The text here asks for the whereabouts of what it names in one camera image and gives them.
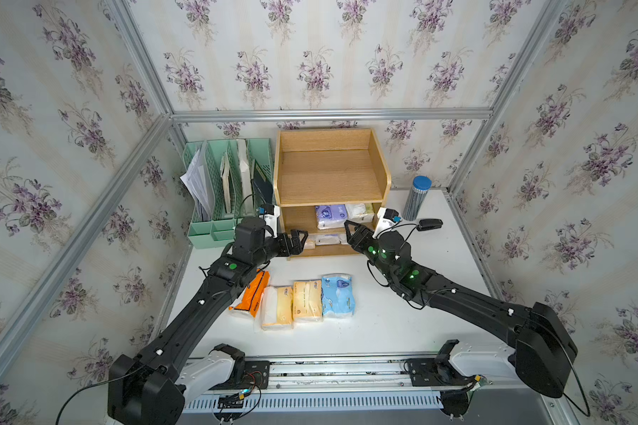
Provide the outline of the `light blue tissue pack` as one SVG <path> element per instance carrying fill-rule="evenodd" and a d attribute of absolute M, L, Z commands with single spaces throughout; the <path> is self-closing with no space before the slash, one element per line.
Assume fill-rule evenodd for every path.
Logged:
<path fill-rule="evenodd" d="M 321 278 L 323 316 L 335 319 L 352 317 L 356 311 L 353 276 L 326 274 Z"/>

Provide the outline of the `orange tissue pack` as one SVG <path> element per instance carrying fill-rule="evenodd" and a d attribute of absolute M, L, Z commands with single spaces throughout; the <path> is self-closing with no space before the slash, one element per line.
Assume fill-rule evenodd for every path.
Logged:
<path fill-rule="evenodd" d="M 259 270 L 228 311 L 233 315 L 255 319 L 261 309 L 262 297 L 269 285 L 269 272 Z"/>

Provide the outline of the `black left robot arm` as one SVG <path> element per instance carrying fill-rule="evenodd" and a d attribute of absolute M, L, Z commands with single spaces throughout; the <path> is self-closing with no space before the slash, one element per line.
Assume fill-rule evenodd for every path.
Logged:
<path fill-rule="evenodd" d="M 306 230 L 278 233 L 259 217 L 242 219 L 177 317 L 135 357 L 122 355 L 112 364 L 103 382 L 108 416 L 122 424 L 177 423 L 187 393 L 178 379 L 193 350 L 263 265 L 300 255 L 307 239 Z"/>

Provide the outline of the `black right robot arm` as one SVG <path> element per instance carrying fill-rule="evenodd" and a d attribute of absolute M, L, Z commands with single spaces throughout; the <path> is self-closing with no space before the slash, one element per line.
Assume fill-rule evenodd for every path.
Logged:
<path fill-rule="evenodd" d="M 354 221 L 345 222 L 347 242 L 375 267 L 384 286 L 416 310 L 427 307 L 450 313 L 484 329 L 514 350 L 509 363 L 530 389 L 549 398 L 564 397 L 570 377 L 580 390 L 574 369 L 578 348 L 556 312 L 536 302 L 523 306 L 494 299 L 451 281 L 416 263 L 411 245 L 395 228 L 376 232 Z"/>

